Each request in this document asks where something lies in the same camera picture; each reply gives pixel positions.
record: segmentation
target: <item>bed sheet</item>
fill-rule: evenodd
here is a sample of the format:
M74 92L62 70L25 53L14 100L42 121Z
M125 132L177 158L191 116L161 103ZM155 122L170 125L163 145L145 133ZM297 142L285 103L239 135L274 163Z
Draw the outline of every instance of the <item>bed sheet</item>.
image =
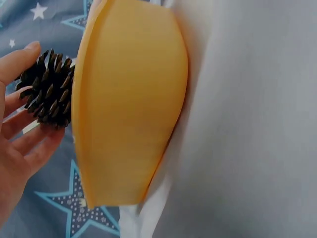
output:
M39 40L42 51L53 48L76 63L91 3L0 0L0 56ZM9 85L6 93L14 86ZM69 126L51 160L28 181L0 237L115 238L120 237L118 220L117 207L87 208Z

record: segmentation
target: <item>hand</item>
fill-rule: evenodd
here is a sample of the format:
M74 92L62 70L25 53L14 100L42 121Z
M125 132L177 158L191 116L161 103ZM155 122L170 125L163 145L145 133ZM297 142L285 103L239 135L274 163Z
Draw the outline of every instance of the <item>hand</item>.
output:
M40 44L33 42L0 58L0 227L20 200L27 180L48 161L64 136L64 129L39 125L10 141L35 118L23 110L7 119L26 100L19 99L25 89L5 96L5 88L34 64L40 52Z

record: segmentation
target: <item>orange plastic shell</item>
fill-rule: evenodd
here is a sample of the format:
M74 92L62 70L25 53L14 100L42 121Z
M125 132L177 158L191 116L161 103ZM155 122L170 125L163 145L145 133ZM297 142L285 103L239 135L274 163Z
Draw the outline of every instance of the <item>orange plastic shell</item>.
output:
M144 198L184 101L186 47L173 13L104 0L76 61L72 128L89 208Z

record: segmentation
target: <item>fingernail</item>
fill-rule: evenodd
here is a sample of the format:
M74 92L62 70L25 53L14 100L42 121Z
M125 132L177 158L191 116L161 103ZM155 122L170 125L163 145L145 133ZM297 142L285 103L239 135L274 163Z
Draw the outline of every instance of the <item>fingernail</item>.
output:
M38 42L38 41L33 41L33 42L31 42L30 44L28 44L28 45L25 47L25 49L31 49L31 50L33 50L33 49L36 49L39 45L40 45L40 42Z

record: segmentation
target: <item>blue star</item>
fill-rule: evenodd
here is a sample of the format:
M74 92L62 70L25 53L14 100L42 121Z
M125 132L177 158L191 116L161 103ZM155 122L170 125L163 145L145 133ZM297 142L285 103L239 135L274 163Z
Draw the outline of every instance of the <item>blue star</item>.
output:
M91 4L92 0L83 0L84 14L64 20L61 23L68 25L70 27L75 27L84 32Z
M89 225L120 237L119 224L106 207L95 207L93 210L87 208L79 169L73 160L70 168L69 191L35 193L52 206L67 213L66 238L80 237Z
M6 2L6 0L0 0L0 7L2 7L5 2Z

